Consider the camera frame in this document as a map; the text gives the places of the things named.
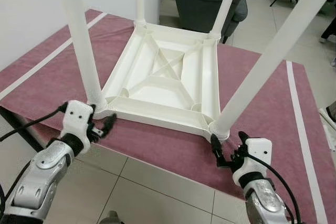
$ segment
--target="white wall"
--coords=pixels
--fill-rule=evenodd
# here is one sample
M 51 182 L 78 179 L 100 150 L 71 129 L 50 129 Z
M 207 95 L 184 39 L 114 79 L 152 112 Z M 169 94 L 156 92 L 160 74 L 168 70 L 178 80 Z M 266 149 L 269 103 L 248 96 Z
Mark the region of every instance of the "white wall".
M 87 7 L 135 19 L 135 0 L 83 0 Z M 148 22 L 159 20 L 160 0 L 145 0 Z M 61 0 L 0 0 L 0 71 L 66 24 Z

